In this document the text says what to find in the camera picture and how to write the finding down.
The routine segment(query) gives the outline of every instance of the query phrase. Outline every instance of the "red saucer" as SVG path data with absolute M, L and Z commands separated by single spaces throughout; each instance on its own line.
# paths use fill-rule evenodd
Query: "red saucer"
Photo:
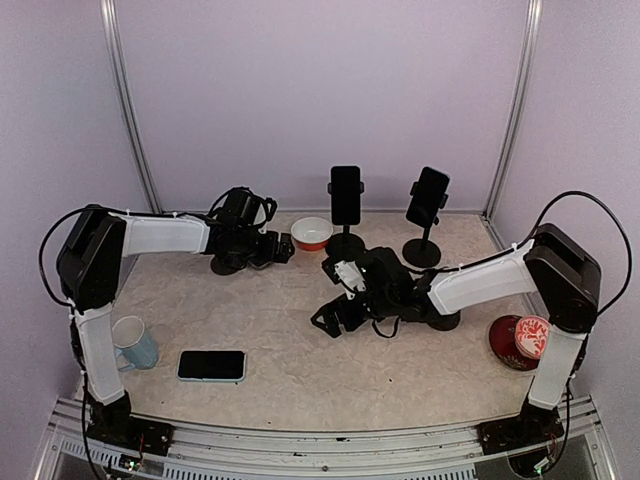
M 489 345 L 496 357 L 513 370 L 529 371 L 538 367 L 539 360 L 527 358 L 516 346 L 517 315 L 505 315 L 491 324 L 489 329 Z

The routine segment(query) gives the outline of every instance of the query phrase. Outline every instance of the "cup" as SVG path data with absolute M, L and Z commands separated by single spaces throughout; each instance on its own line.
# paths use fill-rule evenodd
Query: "cup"
M 148 370 L 158 362 L 158 345 L 139 317 L 122 317 L 113 325 L 111 334 L 116 357 L 122 355 L 129 362 L 118 371 Z

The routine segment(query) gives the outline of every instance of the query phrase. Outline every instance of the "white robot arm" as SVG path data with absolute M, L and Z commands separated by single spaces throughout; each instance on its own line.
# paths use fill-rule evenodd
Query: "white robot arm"
M 109 405 L 124 396 L 111 336 L 120 261 L 132 255 L 185 252 L 213 255 L 211 268 L 229 275 L 247 265 L 286 263 L 289 234 L 265 231 L 276 204 L 236 187 L 209 215 L 130 215 L 89 206 L 69 234 L 56 263 L 72 306 L 81 358 L 94 400 Z
M 199 218 L 135 217 L 113 213 L 108 215 L 118 223 L 124 222 L 124 236 L 119 235 L 123 240 L 122 253 L 110 259 L 114 264 L 119 264 L 121 258 L 144 253 L 206 251 L 211 228 Z M 106 219 L 106 223 L 111 224 L 111 220 Z M 72 305 L 76 305 L 75 299 L 68 300 L 73 302 Z M 74 308 L 72 311 L 89 379 L 89 393 L 103 405 L 109 405 L 124 396 L 111 336 L 111 311 L 114 300 L 115 297 L 96 308 L 84 311 Z
M 539 292 L 551 323 L 544 353 L 516 427 L 504 425 L 513 419 L 483 424 L 482 438 L 490 439 L 483 448 L 485 453 L 495 453 L 523 446 L 518 442 L 525 440 L 546 441 L 562 434 L 556 407 L 598 315 L 601 271 L 557 227 L 542 225 L 530 240 L 511 251 L 459 268 L 427 270 L 418 279 L 390 248 L 365 251 L 355 261 L 328 258 L 322 266 L 346 293 L 322 306 L 311 322 L 334 338 L 341 335 L 341 327 L 350 332 L 369 319 L 375 322 L 391 316 L 451 330 L 467 307 Z M 527 433 L 514 434 L 517 428 Z

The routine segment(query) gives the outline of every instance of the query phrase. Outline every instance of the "table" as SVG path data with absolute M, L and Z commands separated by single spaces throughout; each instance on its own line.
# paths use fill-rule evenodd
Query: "table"
M 309 214 L 278 213 L 270 229 L 288 231 Z M 328 218 L 326 214 L 314 214 Z M 400 213 L 363 213 L 352 230 L 368 247 L 402 245 L 421 230 Z M 443 264 L 495 252 L 476 215 L 445 214 L 431 238 Z M 209 257 L 142 256 L 115 306 L 114 319 L 138 315 L 160 346 L 149 371 L 122 373 L 135 413 L 208 425 L 286 431 L 371 431 L 470 422 L 520 410 L 530 373 L 502 366 L 488 346 L 491 322 L 524 314 L 519 297 L 471 307 L 458 328 L 438 332 L 402 323 L 380 338 L 370 322 L 337 339 L 309 318 L 342 293 L 320 268 L 322 252 L 298 250 L 287 265 L 220 277 Z M 381 324 L 390 331 L 393 319 Z M 241 349 L 238 384 L 182 382 L 183 350 Z

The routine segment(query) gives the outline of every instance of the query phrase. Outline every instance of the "bowl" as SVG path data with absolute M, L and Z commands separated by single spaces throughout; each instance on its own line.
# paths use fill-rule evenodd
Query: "bowl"
M 516 325 L 516 347 L 527 358 L 540 360 L 549 335 L 549 322 L 542 317 L 528 316 Z
M 322 250 L 333 235 L 333 225 L 319 217 L 301 218 L 291 227 L 291 236 L 302 250 Z

